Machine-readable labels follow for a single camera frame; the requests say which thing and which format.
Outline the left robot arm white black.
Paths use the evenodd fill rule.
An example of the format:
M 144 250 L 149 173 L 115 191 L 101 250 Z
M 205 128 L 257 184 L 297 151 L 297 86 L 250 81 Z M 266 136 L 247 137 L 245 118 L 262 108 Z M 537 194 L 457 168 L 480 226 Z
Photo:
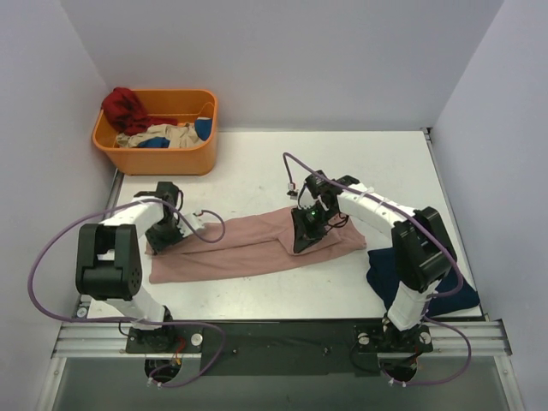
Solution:
M 80 227 L 75 285 L 83 295 L 104 301 L 146 332 L 146 343 L 156 352 L 171 350 L 176 331 L 166 324 L 167 308 L 142 287 L 139 239 L 145 237 L 153 253 L 184 238 L 175 211 L 181 190 L 171 182 L 139 192 L 133 205 L 100 223 Z

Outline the red garment in bin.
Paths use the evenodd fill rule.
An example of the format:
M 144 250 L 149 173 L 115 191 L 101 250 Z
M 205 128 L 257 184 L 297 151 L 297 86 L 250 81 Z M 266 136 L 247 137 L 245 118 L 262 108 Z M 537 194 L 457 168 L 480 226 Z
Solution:
M 104 98 L 101 108 L 108 123 L 119 134 L 135 135 L 152 126 L 178 124 L 175 118 L 151 116 L 137 95 L 125 87 L 115 87 Z

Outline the aluminium frame rail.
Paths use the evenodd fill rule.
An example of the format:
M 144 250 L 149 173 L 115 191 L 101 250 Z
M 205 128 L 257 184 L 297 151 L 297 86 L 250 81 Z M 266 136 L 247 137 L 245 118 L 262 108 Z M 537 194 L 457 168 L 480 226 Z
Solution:
M 413 353 L 476 356 L 510 355 L 500 321 L 426 323 L 411 331 L 386 330 L 377 320 L 219 322 L 214 330 L 184 325 L 169 331 L 138 332 L 127 326 L 64 324 L 53 349 L 55 358 L 147 357 L 197 358 L 218 347 L 233 354 L 247 348 L 316 348 L 328 355 L 335 348 L 355 347 L 381 357 Z

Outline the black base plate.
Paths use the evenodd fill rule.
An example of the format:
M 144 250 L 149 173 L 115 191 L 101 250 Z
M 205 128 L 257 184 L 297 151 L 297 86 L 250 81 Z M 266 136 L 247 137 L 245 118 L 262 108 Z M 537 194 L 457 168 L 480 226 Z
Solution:
M 194 363 L 207 376 L 324 376 L 413 369 L 433 351 L 426 325 L 399 331 L 381 319 L 223 321 L 131 328 L 126 352 L 146 357 L 145 371 L 169 382 Z

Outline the pink printed t-shirt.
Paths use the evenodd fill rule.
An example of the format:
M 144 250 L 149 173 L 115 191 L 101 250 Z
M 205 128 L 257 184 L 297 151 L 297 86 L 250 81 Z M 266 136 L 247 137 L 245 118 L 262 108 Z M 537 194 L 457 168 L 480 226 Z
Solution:
M 319 243 L 293 252 L 294 227 L 288 207 L 238 217 L 225 224 L 208 223 L 201 232 L 221 241 L 207 243 L 196 235 L 152 256 L 149 282 L 185 283 L 252 277 L 324 263 L 366 248 L 365 237 L 348 222 Z

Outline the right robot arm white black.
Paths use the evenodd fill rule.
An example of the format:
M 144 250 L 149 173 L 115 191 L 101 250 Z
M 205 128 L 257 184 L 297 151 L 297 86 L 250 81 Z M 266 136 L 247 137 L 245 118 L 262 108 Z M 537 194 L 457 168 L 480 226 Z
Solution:
M 436 287 L 456 260 L 440 214 L 430 206 L 419 210 L 400 205 L 352 176 L 329 180 L 321 170 L 305 179 L 296 198 L 305 193 L 311 199 L 291 210 L 295 253 L 322 241 L 329 229 L 338 229 L 335 217 L 357 218 L 392 240 L 399 283 L 382 339 L 386 347 L 402 350 L 412 342 L 412 328 L 424 318 Z

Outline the blue garment in bin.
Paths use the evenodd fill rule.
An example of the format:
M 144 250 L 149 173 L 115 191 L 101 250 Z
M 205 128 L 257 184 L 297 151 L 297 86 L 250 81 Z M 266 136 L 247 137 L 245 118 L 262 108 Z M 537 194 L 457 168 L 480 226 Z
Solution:
M 196 121 L 191 124 L 194 125 L 195 130 L 198 133 L 199 137 L 205 143 L 211 136 L 212 119 L 208 117 L 198 117 Z

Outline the folded navy t-shirt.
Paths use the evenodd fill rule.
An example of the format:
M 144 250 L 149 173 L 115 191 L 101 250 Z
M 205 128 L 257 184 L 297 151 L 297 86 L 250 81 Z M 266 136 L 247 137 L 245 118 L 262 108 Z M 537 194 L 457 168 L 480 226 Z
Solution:
M 399 278 L 396 273 L 396 257 L 393 248 L 374 249 L 367 252 L 370 268 L 366 280 L 389 309 L 396 298 Z M 477 307 L 480 298 L 477 291 L 463 280 L 462 288 L 454 295 L 433 299 L 428 307 L 427 316 L 443 316 L 457 311 Z

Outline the orange plastic bin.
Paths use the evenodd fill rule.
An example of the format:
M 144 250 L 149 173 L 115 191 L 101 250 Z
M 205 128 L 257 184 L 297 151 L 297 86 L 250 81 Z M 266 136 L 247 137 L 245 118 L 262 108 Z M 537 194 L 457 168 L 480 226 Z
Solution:
M 124 174 L 136 176 L 203 176 L 217 159 L 216 95 L 205 89 L 135 89 L 151 116 L 175 118 L 180 124 L 200 117 L 212 120 L 208 139 L 195 148 L 119 148 L 116 131 L 100 111 L 92 142 Z

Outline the beige garment in bin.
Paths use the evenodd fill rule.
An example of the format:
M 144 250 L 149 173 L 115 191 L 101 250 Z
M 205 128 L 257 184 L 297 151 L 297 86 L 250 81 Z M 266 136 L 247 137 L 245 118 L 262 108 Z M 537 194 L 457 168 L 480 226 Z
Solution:
M 134 135 L 118 134 L 116 145 L 120 148 L 175 148 L 188 149 L 201 146 L 199 137 L 191 123 L 184 125 L 160 124 Z

